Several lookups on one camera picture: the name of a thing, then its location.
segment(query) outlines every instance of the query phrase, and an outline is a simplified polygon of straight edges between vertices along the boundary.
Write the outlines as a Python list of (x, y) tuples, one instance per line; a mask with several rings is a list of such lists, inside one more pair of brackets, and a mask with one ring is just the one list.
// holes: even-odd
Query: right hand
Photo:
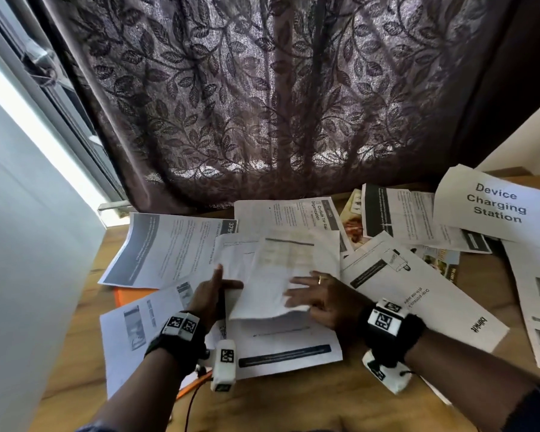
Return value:
[(355, 331), (360, 312), (374, 305), (365, 295), (327, 273), (310, 271), (309, 277), (293, 277), (290, 282), (308, 288), (286, 290), (284, 295), (289, 297), (286, 307), (309, 305), (310, 316), (334, 330)]

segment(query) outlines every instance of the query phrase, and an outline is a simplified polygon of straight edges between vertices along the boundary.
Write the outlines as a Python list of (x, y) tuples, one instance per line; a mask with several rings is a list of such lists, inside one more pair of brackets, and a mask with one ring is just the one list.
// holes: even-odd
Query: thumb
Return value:
[(318, 323), (328, 328), (334, 329), (334, 323), (332, 321), (330, 312), (320, 309), (316, 306), (310, 306), (310, 317), (315, 319)]
[(215, 290), (219, 290), (222, 287), (222, 276), (224, 275), (224, 267), (222, 264), (218, 264), (214, 268), (214, 273), (212, 273), (212, 286)]

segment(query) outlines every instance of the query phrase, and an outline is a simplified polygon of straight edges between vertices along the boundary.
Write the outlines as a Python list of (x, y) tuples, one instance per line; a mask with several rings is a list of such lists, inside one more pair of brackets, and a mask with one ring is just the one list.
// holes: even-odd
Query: black sleeve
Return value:
[(540, 386), (528, 394), (508, 416), (503, 432), (540, 432)]

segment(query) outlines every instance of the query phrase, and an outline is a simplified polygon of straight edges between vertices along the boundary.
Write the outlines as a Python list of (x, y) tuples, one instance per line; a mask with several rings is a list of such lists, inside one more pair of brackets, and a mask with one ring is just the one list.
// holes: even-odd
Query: purple curtain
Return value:
[(464, 149), (524, 0), (41, 1), (140, 211), (438, 176), (540, 105)]

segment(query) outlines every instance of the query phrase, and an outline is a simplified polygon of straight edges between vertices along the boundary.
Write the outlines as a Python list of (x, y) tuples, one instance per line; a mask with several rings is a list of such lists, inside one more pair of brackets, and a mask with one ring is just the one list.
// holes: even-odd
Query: wooden table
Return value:
[[(517, 181), (540, 186), (540, 181)], [(338, 211), (349, 194), (335, 197)], [(232, 211), (211, 214), (231, 218)], [(64, 346), (30, 427), (31, 432), (71, 432), (86, 424), (106, 400), (100, 314), (115, 308), (112, 290), (97, 282), (122, 246), (127, 226), (111, 227), (100, 246)], [(495, 354), (540, 376), (528, 341), (511, 270), (501, 248), (465, 253), (458, 286), (510, 327)], [(287, 432), (342, 427), (350, 432), (476, 432), (419, 378), (394, 396), (362, 365), (365, 347), (342, 339), (344, 361), (239, 381), (229, 394), (202, 388), (190, 431)], [(190, 396), (174, 407), (169, 431), (183, 431)]]

